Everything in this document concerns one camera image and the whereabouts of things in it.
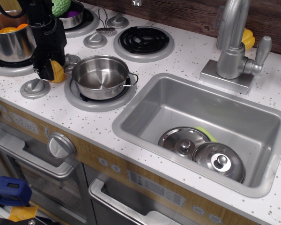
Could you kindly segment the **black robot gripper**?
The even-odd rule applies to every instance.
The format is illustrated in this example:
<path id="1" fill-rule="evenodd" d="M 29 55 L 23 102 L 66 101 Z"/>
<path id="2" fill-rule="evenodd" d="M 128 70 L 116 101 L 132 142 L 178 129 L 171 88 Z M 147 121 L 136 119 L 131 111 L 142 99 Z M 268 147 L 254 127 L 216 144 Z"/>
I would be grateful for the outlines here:
<path id="1" fill-rule="evenodd" d="M 41 79 L 54 80 L 51 60 L 65 63 L 66 35 L 62 21 L 56 17 L 51 0 L 20 0 L 22 10 L 28 17 L 36 48 L 31 56 L 34 70 Z"/>

